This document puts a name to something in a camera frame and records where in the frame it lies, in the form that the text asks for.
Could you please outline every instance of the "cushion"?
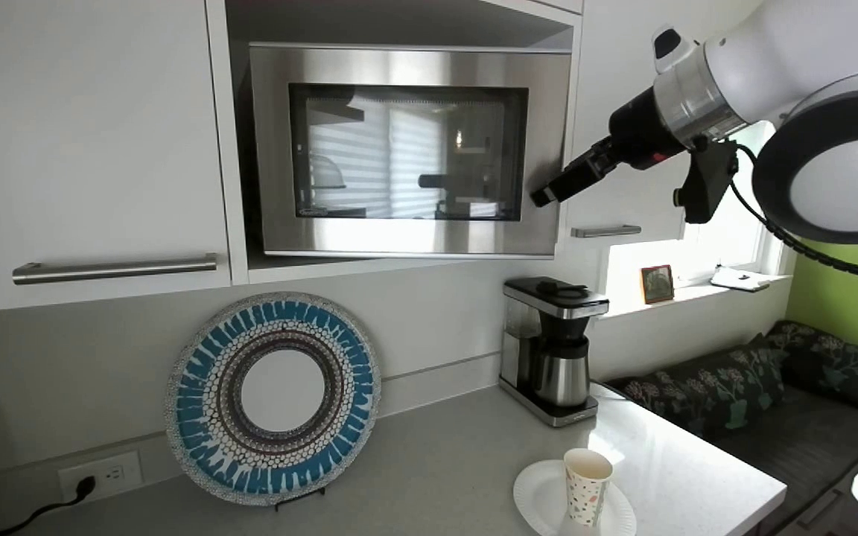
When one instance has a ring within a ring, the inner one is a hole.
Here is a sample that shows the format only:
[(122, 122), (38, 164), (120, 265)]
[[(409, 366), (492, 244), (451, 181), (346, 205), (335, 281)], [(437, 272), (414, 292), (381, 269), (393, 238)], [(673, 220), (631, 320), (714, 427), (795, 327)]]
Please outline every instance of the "cushion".
[(783, 353), (756, 338), (635, 379), (624, 394), (692, 432), (741, 430), (783, 396), (781, 360)]
[(798, 321), (778, 321), (768, 344), (789, 356), (783, 360), (789, 384), (858, 405), (858, 347)]

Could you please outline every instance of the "power cord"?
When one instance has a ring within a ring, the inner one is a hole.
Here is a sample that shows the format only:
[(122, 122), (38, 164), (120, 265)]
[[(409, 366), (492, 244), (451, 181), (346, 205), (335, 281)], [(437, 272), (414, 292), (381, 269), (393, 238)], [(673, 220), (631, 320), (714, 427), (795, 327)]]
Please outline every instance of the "power cord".
[[(756, 155), (753, 155), (747, 147), (741, 147), (741, 144), (737, 144), (737, 150), (746, 153), (746, 155), (750, 158), (753, 170), (756, 170)], [(854, 262), (844, 262), (844, 259), (837, 259), (837, 256), (829, 256), (829, 254), (822, 254), (822, 251), (813, 251), (813, 247), (807, 247), (804, 242), (798, 242), (795, 235), (789, 235), (786, 231), (781, 231), (778, 223), (765, 220), (765, 217), (738, 195), (737, 181), (729, 181), (729, 190), (734, 190), (737, 199), (738, 199), (775, 238), (781, 238), (786, 247), (792, 247), (795, 254), (801, 254), (801, 256), (807, 256), (807, 259), (813, 259), (813, 262), (819, 262), (819, 265), (829, 265), (829, 269), (835, 269), (835, 272), (847, 272), (847, 274), (854, 274), (854, 277), (858, 277), (858, 265), (854, 265)]]
[(50, 512), (50, 509), (66, 509), (66, 506), (75, 506), (75, 505), (87, 502), (87, 497), (96, 493), (96, 485), (98, 485), (96, 478), (77, 479), (77, 485), (75, 485), (75, 502), (49, 505), (49, 506), (35, 509), (31, 519), (25, 519), (22, 524), (4, 527), (0, 536), (8, 536), (8, 534), (17, 534), (17, 530), (31, 527), (38, 515), (46, 515), (46, 512)]

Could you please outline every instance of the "cabinet door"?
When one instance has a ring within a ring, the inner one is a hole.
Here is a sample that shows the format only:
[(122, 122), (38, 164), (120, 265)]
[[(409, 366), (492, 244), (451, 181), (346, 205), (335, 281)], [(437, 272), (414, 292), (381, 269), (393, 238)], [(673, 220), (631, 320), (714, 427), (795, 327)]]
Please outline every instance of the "cabinet door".
[(0, 309), (226, 283), (203, 0), (0, 0)]

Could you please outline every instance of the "built-in microwave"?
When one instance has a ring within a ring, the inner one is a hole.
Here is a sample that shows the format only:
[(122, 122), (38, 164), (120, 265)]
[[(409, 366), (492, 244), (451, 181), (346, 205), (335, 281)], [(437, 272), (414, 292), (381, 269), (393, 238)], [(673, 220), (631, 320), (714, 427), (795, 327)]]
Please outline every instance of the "built-in microwave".
[(259, 256), (552, 256), (568, 55), (248, 41), (236, 94)]

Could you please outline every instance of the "appliance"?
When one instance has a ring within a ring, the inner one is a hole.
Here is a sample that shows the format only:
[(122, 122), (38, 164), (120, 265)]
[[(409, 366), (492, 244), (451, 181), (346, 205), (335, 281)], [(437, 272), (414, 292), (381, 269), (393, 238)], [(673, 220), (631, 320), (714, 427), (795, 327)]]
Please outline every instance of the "appliance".
[(609, 312), (609, 299), (552, 277), (506, 281), (500, 388), (549, 427), (595, 415), (585, 327)]
[(241, 41), (250, 256), (552, 256), (568, 55)]

